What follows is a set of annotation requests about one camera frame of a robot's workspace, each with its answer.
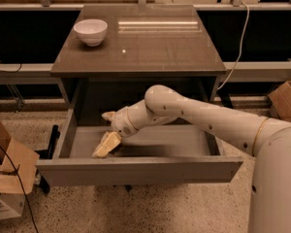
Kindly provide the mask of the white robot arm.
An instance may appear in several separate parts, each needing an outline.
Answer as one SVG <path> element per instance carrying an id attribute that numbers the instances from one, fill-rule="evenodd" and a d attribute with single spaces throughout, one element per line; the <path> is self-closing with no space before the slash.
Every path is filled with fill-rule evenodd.
<path id="1" fill-rule="evenodd" d="M 147 126 L 182 118 L 256 158 L 248 233 L 291 233 L 291 122 L 216 106 L 153 85 L 145 99 L 116 112 L 93 155 L 104 157 Z"/>

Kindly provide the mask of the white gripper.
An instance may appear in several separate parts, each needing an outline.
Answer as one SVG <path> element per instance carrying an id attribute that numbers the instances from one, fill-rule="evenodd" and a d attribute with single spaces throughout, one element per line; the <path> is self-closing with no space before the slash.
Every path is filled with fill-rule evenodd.
<path id="1" fill-rule="evenodd" d="M 128 111 L 129 109 L 124 107 L 117 112 L 102 113 L 104 120 L 112 122 L 112 129 L 115 132 L 107 131 L 103 135 L 99 145 L 92 153 L 94 158 L 106 157 L 121 143 L 121 137 L 127 138 L 138 132 L 129 118 Z"/>

